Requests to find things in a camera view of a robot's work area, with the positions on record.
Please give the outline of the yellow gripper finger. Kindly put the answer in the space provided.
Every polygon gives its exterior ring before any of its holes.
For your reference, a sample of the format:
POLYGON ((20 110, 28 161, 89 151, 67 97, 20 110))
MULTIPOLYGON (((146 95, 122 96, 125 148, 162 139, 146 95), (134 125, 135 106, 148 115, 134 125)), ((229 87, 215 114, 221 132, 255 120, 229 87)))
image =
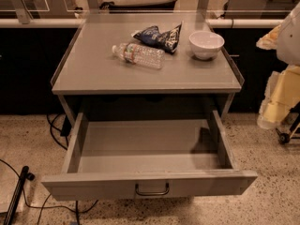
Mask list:
POLYGON ((282 72, 273 71, 264 91, 257 125, 264 129, 279 127, 299 102, 300 67, 288 65, 282 72))
POLYGON ((275 50, 278 47, 278 32, 281 25, 279 24, 273 28, 269 33, 261 37, 256 46, 263 50, 275 50))

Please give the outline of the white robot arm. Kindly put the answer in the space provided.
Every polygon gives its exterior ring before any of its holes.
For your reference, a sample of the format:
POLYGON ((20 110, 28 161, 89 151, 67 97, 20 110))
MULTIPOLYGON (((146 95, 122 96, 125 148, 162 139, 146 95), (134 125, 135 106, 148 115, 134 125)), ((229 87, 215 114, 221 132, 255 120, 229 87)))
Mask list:
POLYGON ((258 126, 273 129, 300 102, 300 4, 281 24, 261 37, 256 46, 275 50, 277 59, 288 65, 282 72, 272 72, 259 109, 258 126))

